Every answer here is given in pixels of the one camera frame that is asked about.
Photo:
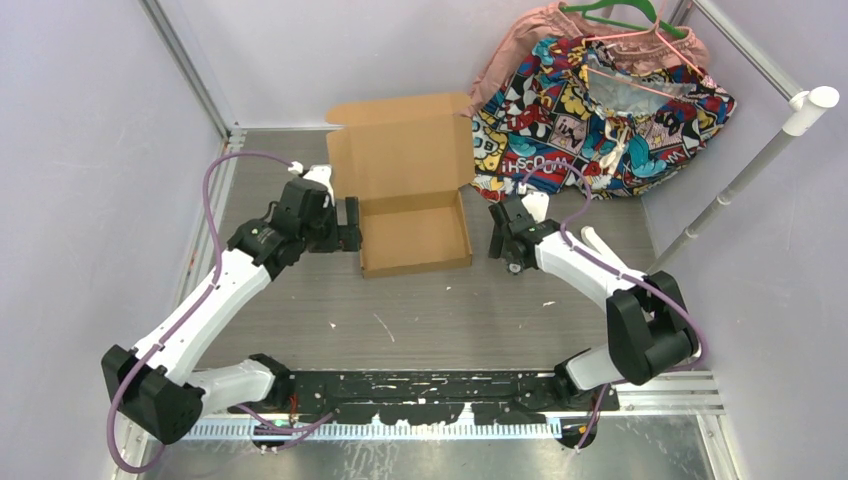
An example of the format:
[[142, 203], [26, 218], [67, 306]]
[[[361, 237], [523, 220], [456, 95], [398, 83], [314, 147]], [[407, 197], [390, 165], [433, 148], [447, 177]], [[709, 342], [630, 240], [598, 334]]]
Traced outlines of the brown cardboard box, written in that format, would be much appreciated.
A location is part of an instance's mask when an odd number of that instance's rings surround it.
[[452, 92], [343, 103], [326, 113], [335, 193], [359, 200], [364, 278], [471, 265], [460, 194], [475, 175], [469, 105]]

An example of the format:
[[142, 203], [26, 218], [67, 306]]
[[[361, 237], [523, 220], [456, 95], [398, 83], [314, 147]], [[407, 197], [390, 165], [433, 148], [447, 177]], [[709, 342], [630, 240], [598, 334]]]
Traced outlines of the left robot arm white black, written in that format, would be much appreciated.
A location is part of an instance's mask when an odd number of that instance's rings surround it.
[[360, 202], [337, 202], [326, 180], [288, 181], [264, 216], [240, 225], [216, 266], [179, 307], [132, 348], [112, 346], [101, 367], [117, 410], [164, 445], [203, 417], [244, 405], [277, 413], [290, 407], [290, 370], [266, 354], [229, 367], [196, 366], [234, 316], [306, 252], [357, 252]]

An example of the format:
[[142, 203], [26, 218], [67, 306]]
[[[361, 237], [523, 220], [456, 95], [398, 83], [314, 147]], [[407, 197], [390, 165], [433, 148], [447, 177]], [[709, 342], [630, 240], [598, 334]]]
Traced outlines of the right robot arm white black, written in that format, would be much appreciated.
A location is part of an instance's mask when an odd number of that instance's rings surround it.
[[554, 368], [555, 396], [567, 410], [582, 409], [595, 388], [615, 383], [643, 385], [702, 357], [705, 343], [685, 306], [677, 280], [667, 272], [646, 274], [604, 251], [587, 231], [575, 236], [545, 218], [540, 195], [507, 197], [489, 212], [489, 255], [513, 274], [528, 269], [575, 288], [605, 315], [607, 340]]

